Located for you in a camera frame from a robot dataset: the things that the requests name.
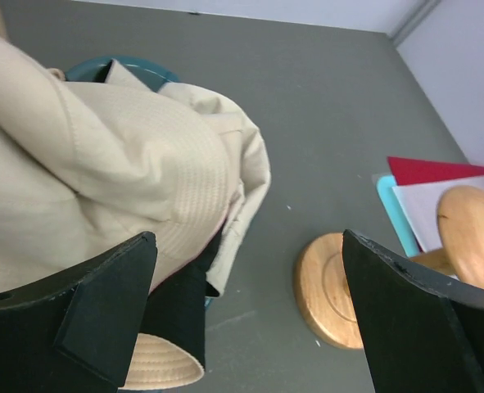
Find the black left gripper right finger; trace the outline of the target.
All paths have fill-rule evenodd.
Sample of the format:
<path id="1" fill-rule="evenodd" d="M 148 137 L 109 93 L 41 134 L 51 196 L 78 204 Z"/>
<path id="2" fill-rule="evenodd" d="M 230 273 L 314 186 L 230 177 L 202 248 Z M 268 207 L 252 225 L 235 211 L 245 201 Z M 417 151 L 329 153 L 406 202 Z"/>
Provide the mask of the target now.
<path id="1" fill-rule="evenodd" d="M 377 392 L 484 392 L 484 289 L 349 229 L 342 258 Z"/>

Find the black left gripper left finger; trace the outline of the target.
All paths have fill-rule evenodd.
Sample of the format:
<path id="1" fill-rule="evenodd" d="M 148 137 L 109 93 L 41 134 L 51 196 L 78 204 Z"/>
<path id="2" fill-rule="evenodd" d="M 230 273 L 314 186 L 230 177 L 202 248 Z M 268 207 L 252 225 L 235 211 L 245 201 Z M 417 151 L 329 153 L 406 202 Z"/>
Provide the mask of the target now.
<path id="1" fill-rule="evenodd" d="M 0 392 L 116 392 L 124 386 L 156 265 L 143 232 L 0 292 Z"/>

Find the beige bucket hat pink lining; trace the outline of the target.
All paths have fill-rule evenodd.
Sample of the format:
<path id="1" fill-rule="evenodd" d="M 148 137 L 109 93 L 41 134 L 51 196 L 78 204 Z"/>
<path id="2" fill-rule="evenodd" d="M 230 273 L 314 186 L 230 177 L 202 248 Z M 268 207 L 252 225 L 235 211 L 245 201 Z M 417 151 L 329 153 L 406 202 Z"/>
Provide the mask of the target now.
<path id="1" fill-rule="evenodd" d="M 259 128 L 229 98 L 152 91 L 117 61 L 102 83 L 62 81 L 0 38 L 0 292 L 148 231 L 153 287 L 217 237 L 206 280 L 221 296 L 270 179 Z"/>

